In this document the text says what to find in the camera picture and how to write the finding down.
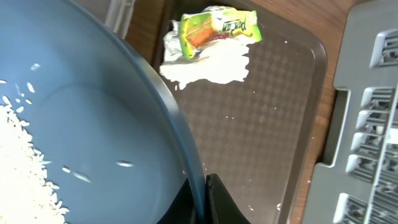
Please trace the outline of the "white tissue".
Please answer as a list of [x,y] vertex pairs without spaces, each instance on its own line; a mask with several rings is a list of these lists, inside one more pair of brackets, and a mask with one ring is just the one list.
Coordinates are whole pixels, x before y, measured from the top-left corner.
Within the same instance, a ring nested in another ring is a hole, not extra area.
[[178,82],[180,89],[198,80],[227,84],[241,82],[247,77],[249,45],[254,44],[248,37],[240,35],[235,39],[210,41],[199,47],[193,58],[187,59],[180,45],[179,24],[180,20],[173,20],[173,29],[163,38],[164,61],[159,67],[162,76]]

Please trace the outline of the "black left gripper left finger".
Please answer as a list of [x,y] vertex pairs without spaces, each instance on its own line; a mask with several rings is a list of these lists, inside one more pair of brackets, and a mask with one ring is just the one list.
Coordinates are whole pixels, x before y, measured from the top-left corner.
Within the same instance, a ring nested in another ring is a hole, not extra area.
[[188,179],[157,224],[196,224],[196,210]]

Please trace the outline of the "dark blue plate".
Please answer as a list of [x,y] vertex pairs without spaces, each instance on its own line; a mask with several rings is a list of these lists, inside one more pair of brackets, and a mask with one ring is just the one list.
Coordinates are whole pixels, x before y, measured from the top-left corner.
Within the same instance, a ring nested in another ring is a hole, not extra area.
[[203,171],[177,102],[79,4],[2,1],[1,79],[68,223],[205,222]]

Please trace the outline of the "green yellow snack wrapper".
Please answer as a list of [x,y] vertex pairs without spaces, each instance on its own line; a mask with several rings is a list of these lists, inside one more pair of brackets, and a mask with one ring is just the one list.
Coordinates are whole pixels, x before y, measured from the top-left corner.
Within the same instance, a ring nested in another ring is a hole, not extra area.
[[229,6],[209,6],[197,14],[183,14],[178,27],[180,45],[185,58],[195,56],[199,47],[220,39],[240,35],[250,42],[262,40],[256,11],[240,11]]

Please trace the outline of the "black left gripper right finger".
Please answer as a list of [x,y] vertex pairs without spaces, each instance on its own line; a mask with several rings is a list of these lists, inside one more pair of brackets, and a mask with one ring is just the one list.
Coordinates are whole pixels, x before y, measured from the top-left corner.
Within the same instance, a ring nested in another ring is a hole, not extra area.
[[206,223],[250,224],[217,174],[206,176]]

